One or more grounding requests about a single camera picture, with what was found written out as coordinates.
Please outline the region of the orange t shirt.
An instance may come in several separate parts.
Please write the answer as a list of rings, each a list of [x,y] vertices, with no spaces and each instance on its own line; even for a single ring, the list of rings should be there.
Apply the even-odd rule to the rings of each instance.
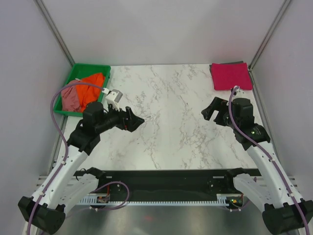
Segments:
[[[89,83],[101,88],[103,87],[104,81],[105,76],[101,72],[95,73],[80,80],[74,80],[75,83]],[[75,87],[78,94],[80,112],[85,110],[88,103],[97,101],[101,93],[99,88],[90,85],[76,85]]]

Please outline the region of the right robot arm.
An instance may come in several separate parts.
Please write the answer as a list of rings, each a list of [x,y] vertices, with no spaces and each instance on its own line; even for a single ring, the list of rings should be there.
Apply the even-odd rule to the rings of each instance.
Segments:
[[[217,112],[214,122],[233,130],[235,139],[253,159],[265,181],[259,186],[242,168],[229,170],[224,180],[228,192],[243,193],[261,212],[264,224],[273,235],[301,228],[310,233],[309,222],[313,217],[313,202],[306,201],[291,183],[278,161],[265,128],[255,123],[253,105],[247,98],[227,101],[215,97],[202,110],[205,120]]]

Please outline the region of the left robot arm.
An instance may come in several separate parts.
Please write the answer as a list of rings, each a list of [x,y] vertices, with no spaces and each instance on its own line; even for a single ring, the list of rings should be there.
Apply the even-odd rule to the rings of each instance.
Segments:
[[[115,110],[112,105],[106,112],[103,104],[89,103],[83,111],[83,118],[65,142],[66,153],[50,172],[42,185],[31,197],[22,197],[18,207],[28,222],[26,233],[31,226],[52,235],[62,226],[66,215],[87,194],[103,192],[107,180],[101,177],[104,172],[91,168],[73,186],[69,187],[74,173],[100,142],[100,134],[114,127],[129,132],[135,131],[144,123],[130,107]]]

